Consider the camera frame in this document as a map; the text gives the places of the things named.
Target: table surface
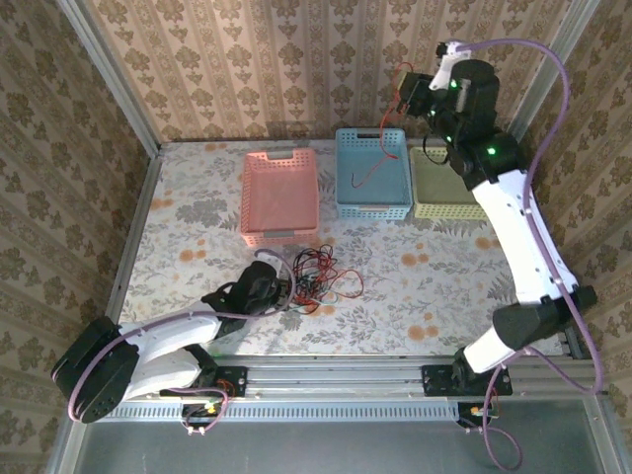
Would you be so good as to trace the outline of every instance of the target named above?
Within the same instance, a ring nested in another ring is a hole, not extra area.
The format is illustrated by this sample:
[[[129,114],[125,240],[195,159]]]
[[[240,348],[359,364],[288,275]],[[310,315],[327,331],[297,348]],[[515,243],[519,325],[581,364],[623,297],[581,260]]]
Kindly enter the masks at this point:
[[[238,355],[452,355],[514,301],[509,265],[487,221],[338,219],[333,140],[172,143],[147,216],[120,320],[142,321],[188,306],[252,262],[239,234],[244,156],[312,147],[317,156],[320,234],[340,269],[358,270],[361,298],[249,321],[211,346]],[[305,246],[277,249],[288,259]],[[341,290],[353,291],[352,278]],[[562,353],[557,337],[536,345]]]

